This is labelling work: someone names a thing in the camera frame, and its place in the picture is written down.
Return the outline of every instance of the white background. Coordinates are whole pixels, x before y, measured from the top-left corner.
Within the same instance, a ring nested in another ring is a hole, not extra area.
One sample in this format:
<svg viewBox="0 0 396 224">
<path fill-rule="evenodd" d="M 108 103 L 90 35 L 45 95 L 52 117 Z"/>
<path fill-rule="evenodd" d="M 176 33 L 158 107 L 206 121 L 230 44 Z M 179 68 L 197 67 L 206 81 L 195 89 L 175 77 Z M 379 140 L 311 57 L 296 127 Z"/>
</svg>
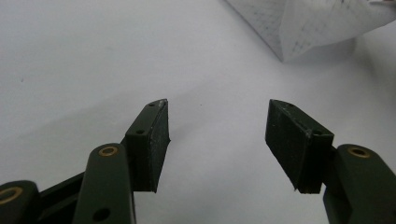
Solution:
<svg viewBox="0 0 396 224">
<path fill-rule="evenodd" d="M 328 223 L 264 141 L 287 101 L 396 171 L 396 23 L 281 63 L 223 0 L 0 1 L 0 183 L 40 190 L 169 100 L 159 190 L 138 223 Z"/>
</svg>

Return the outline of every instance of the screw hole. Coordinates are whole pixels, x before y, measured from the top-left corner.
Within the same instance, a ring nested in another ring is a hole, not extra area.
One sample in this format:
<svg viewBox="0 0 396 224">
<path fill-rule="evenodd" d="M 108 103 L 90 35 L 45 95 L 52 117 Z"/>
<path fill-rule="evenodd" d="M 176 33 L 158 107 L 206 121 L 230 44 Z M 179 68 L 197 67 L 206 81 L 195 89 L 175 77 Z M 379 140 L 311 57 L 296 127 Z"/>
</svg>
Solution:
<svg viewBox="0 0 396 224">
<path fill-rule="evenodd" d="M 20 187 L 13 187 L 9 189 L 4 189 L 0 191 L 0 204 L 5 204 L 14 201 L 23 192 Z"/>
<path fill-rule="evenodd" d="M 108 157 L 116 154 L 119 150 L 116 147 L 104 147 L 99 150 L 99 155 Z"/>
<path fill-rule="evenodd" d="M 348 152 L 356 157 L 360 157 L 360 158 L 369 158 L 370 157 L 370 153 L 362 148 L 349 148 Z"/>
<path fill-rule="evenodd" d="M 110 216 L 110 210 L 108 208 L 102 208 L 97 210 L 94 214 L 93 214 L 93 221 L 95 222 L 101 222 L 106 220 L 108 217 Z"/>
</svg>

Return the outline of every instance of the tissue paper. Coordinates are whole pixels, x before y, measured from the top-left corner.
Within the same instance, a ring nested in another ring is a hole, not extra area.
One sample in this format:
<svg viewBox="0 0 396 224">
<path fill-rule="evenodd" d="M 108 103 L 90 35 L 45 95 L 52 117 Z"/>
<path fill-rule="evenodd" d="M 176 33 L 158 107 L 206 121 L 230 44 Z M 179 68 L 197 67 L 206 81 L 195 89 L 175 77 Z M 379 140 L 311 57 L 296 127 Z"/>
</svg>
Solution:
<svg viewBox="0 0 396 224">
<path fill-rule="evenodd" d="M 396 20 L 396 7 L 369 0 L 227 0 L 281 61 Z"/>
</svg>

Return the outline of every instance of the dark green plastic part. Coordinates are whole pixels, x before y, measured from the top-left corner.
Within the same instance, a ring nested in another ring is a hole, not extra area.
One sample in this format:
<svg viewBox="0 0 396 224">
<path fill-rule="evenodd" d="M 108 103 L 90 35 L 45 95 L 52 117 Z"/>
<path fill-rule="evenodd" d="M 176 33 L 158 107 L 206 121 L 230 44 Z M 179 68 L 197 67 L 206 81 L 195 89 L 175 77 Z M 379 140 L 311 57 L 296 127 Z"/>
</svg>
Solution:
<svg viewBox="0 0 396 224">
<path fill-rule="evenodd" d="M 334 167 L 346 197 L 325 194 L 330 223 L 396 223 L 396 176 L 375 152 L 342 145 L 337 148 Z"/>
<path fill-rule="evenodd" d="M 135 224 L 134 194 L 121 144 L 106 144 L 90 154 L 73 224 L 90 223 Z"/>
<path fill-rule="evenodd" d="M 70 224 L 81 189 L 84 173 L 75 175 L 40 193 L 43 213 L 39 224 Z"/>
<path fill-rule="evenodd" d="M 301 193 L 320 193 L 333 137 L 297 106 L 270 100 L 265 141 Z"/>
<path fill-rule="evenodd" d="M 0 186 L 0 223 L 28 224 L 40 214 L 40 197 L 34 182 L 21 180 Z"/>
<path fill-rule="evenodd" d="M 157 191 L 170 142 L 168 101 L 146 105 L 122 140 L 134 176 L 134 191 Z"/>
</svg>

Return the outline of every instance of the white paper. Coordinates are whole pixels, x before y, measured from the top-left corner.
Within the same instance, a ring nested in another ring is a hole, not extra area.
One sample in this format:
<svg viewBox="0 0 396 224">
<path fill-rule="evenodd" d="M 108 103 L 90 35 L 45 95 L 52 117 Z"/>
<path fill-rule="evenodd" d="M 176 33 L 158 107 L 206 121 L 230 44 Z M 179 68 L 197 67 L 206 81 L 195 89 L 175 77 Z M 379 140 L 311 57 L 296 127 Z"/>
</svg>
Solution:
<svg viewBox="0 0 396 224">
<path fill-rule="evenodd" d="M 228 0 L 281 61 L 396 20 L 396 7 L 368 0 Z"/>
</svg>

